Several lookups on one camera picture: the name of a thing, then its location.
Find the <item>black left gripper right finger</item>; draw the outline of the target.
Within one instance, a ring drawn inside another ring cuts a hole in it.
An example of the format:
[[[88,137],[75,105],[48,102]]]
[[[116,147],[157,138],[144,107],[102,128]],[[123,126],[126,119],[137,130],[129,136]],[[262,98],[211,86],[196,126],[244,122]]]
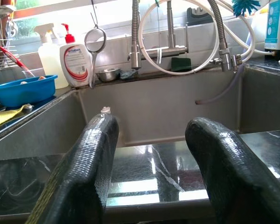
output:
[[[237,133],[196,117],[185,140],[219,224],[280,224],[280,182]]]

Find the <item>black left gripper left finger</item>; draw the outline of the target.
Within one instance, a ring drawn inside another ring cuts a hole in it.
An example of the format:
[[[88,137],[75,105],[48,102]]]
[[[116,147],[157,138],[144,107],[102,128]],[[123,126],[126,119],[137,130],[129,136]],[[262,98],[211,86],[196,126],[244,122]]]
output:
[[[101,224],[118,136],[113,115],[95,115],[50,174],[26,223]]]

